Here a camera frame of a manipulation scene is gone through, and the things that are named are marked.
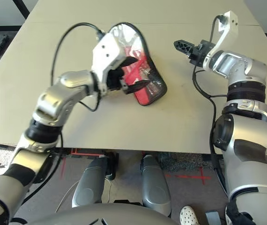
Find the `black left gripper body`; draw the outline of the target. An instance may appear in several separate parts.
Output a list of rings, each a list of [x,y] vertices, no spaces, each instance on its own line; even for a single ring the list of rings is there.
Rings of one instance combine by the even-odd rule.
[[[107,89],[109,91],[123,90],[125,92],[127,90],[127,85],[125,84],[123,76],[124,70],[121,67],[110,70],[106,80]]]

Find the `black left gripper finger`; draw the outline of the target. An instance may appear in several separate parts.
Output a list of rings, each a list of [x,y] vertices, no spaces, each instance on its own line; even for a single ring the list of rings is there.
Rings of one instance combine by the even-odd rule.
[[[137,58],[132,56],[127,56],[125,60],[121,63],[121,67],[127,67],[130,66],[138,61]]]
[[[125,94],[135,93],[145,88],[150,82],[151,82],[150,80],[140,80],[136,81],[134,84],[131,85],[126,84],[125,87],[123,88],[123,92]]]

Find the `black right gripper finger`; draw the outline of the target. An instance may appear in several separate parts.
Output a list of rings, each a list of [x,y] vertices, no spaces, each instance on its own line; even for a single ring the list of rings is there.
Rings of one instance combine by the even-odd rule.
[[[184,40],[177,40],[174,43],[174,47],[176,50],[178,50],[181,53],[184,53],[187,56],[190,56],[193,52],[194,44],[189,43]]]

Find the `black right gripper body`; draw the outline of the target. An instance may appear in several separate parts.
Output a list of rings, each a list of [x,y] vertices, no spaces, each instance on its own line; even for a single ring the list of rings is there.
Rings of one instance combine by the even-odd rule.
[[[206,40],[201,42],[192,48],[192,53],[189,56],[190,63],[194,66],[203,68],[203,62],[206,55],[214,48],[215,44]]]

